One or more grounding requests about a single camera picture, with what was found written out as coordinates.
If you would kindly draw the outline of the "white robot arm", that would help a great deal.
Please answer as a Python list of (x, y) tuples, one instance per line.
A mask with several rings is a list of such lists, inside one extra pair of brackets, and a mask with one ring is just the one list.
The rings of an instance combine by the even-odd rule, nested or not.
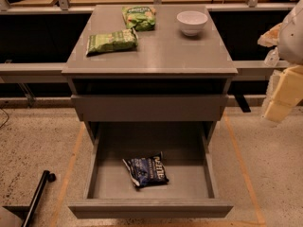
[(262, 104), (262, 123), (274, 127), (303, 100), (302, 6), (297, 4), (282, 23), (261, 35), (258, 44), (275, 47), (268, 54), (265, 62), (276, 65), (279, 59), (283, 59), (290, 64), (282, 72), (275, 70), (270, 76)]

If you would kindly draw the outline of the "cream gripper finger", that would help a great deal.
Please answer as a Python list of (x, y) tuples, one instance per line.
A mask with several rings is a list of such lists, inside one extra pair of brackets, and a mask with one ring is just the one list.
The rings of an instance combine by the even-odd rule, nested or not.
[(303, 100), (303, 66), (275, 70), (263, 101), (263, 119), (280, 123)]
[(281, 23), (273, 26), (267, 32), (262, 34), (258, 39), (258, 44), (264, 47), (272, 47), (278, 45), (280, 28)]

